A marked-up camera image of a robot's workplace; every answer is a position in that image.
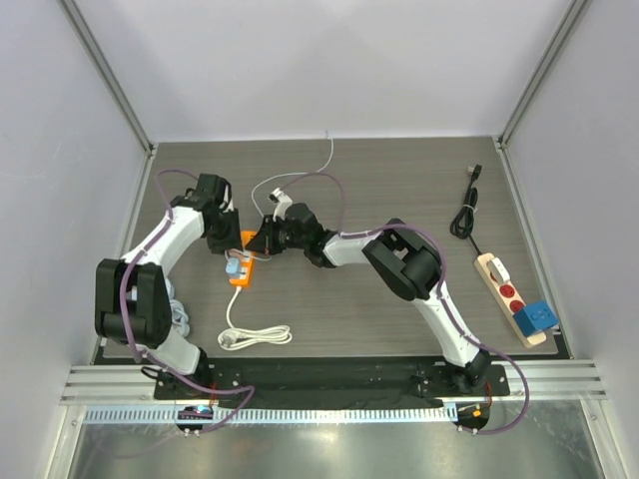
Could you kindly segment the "orange power strip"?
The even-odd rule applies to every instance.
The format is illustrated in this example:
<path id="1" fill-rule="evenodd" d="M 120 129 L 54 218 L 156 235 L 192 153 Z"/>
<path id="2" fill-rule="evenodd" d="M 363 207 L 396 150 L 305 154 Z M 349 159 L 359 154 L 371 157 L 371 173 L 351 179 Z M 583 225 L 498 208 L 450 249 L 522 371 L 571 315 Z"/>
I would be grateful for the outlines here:
<path id="1" fill-rule="evenodd" d="M 246 249 L 243 249 L 240 252 L 231 252 L 230 258 L 233 256 L 242 261 L 245 269 L 245 276 L 242 280 L 230 282 L 230 284 L 234 287 L 248 288 L 251 285 L 256 259 L 253 256 L 253 253 Z"/>

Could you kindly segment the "light blue charger plug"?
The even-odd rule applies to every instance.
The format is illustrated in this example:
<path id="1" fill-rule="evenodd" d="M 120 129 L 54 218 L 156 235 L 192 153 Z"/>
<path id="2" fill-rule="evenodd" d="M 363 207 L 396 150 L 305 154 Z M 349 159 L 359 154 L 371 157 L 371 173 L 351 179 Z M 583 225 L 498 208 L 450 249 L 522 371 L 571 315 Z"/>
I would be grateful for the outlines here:
<path id="1" fill-rule="evenodd" d="M 245 276 L 245 269 L 242 261 L 237 257 L 231 257 L 227 260 L 225 272 L 230 282 L 240 281 Z"/>

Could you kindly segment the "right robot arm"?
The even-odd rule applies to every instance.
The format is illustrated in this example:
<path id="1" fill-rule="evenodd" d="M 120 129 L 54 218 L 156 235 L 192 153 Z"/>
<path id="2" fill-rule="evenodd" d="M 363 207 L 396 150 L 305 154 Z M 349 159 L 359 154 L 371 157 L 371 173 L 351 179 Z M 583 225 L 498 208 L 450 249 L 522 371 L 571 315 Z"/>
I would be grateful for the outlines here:
<path id="1" fill-rule="evenodd" d="M 323 227 L 303 203 L 279 217 L 267 215 L 247 250 L 264 255 L 299 249 L 317 267 L 372 266 L 398 298 L 420 312 L 437 339 L 452 387 L 475 393 L 486 381 L 490 355 L 470 331 L 449 293 L 445 259 L 416 229 L 400 219 L 365 233 L 344 234 Z"/>

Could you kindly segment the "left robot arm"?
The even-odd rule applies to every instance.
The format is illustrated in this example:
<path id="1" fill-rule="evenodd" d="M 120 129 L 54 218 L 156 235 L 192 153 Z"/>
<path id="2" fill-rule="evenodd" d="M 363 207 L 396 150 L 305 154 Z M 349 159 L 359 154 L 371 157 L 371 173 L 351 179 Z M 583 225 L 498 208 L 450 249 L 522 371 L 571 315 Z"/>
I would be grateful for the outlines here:
<path id="1" fill-rule="evenodd" d="M 177 386 L 193 399 L 211 389 L 209 359 L 174 328 L 166 277 L 197 240 L 216 255 L 243 247 L 231 183 L 218 175 L 200 174 L 194 187 L 167 202 L 141 243 L 97 265 L 95 281 L 97 334 L 128 346 L 136 361 L 147 358 L 178 376 Z"/>

